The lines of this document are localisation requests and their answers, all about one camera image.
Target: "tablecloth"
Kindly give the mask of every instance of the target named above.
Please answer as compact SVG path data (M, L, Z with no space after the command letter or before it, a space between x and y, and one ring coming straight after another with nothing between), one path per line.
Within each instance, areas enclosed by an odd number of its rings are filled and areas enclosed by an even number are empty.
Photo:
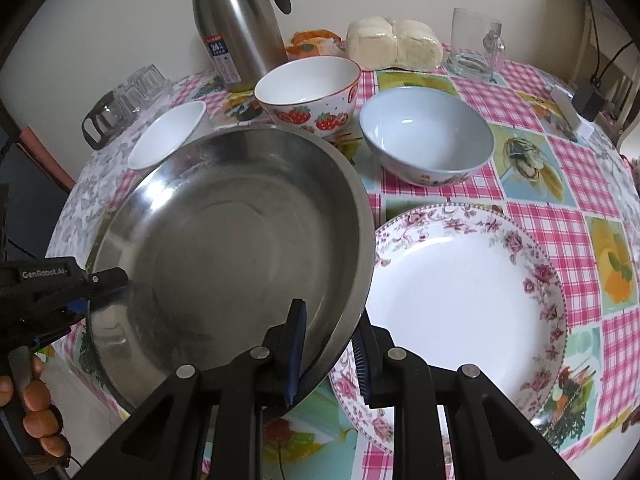
M477 203L513 219L546 251L566 297L568 352L588 338L589 351L600 364L580 405L565 410L545 433L571 460L640 418L640 199L628 169L599 127L588 142L572 134L550 100L555 84L562 82L513 61L487 83L459 78L445 68L431 74L362 73L356 110L378 91L414 85L458 96L488 121L496 139L494 157L456 186L414 187L386 172L362 140L357 121L331 141L361 176L377 226L422 204ZM270 122L250 92L227 94L214 73L177 82L136 124L94 153L66 202L47 256L71 255L81 266L90 266L92 248L111 213L144 176L127 170L133 145L159 113L190 100L206 102L216 128ZM534 182L517 171L509 154L523 147L544 161L545 178ZM126 416L97 373L84 323L57 342L56 349L103 402ZM288 480L383 480L391 475L392 457L357 434L327 380L287 415L283 428ZM265 432L265 478L281 478L275 443L284 442L282 435Z

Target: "white bowl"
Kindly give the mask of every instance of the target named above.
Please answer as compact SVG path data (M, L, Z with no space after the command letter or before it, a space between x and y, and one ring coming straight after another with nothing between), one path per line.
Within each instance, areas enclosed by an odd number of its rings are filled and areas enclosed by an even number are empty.
M212 125L203 101L192 101L171 108L158 117L142 134L129 153L132 170L159 164L182 145L211 132Z
M304 57L271 70L254 95L276 124L327 137L353 116L359 81L360 67L350 59Z
M458 184L494 153L494 134L482 116L431 88L380 92L362 107L360 126L382 165L416 186Z

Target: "metal screw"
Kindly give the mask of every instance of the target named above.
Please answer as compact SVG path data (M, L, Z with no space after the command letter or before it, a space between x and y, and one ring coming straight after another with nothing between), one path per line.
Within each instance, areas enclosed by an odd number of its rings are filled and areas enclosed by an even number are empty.
M196 369L192 365L182 365L175 371L175 374L181 379L189 379L193 377L194 373L196 373Z
M406 350L398 346L394 346L386 353L394 361L402 361L406 357Z
M462 365L462 373L470 379L475 379L480 376L480 368L476 365Z
M251 348L251 351L249 352L249 354L251 354L251 357L253 357L254 359L266 359L267 357L269 357L269 354L271 352L269 352L269 349L266 346L257 346L255 348Z

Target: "small white dish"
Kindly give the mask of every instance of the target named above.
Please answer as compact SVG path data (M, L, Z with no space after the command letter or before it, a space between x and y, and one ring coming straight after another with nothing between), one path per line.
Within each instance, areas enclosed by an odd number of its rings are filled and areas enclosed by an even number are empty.
M558 274L523 229L479 206L423 206L380 227L366 308L396 346L428 364L478 365L528 420L562 367L567 323ZM351 345L329 378L358 432L393 452L394 410L364 405Z
M159 164L182 145L211 132L212 125L203 101L182 104L158 117L129 153L132 170Z
M327 137L349 123L359 81L360 67L350 59L303 57L271 70L254 95L276 124Z
M362 107L360 127L382 165L416 186L458 184L494 153L494 134L482 116L432 88L380 92Z

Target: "human hand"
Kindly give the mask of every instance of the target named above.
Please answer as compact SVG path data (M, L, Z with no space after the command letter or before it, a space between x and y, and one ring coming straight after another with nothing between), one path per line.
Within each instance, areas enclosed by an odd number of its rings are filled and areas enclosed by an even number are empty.
M45 452L62 457L67 452L68 443L57 434L62 426L62 418L58 409L51 404L49 389L40 380L43 370L44 363L32 356L31 372L34 380L27 384L23 392L24 403L31 413L24 417L22 424L28 434L39 439ZM13 395L14 385L11 379L0 376L0 408L9 402Z

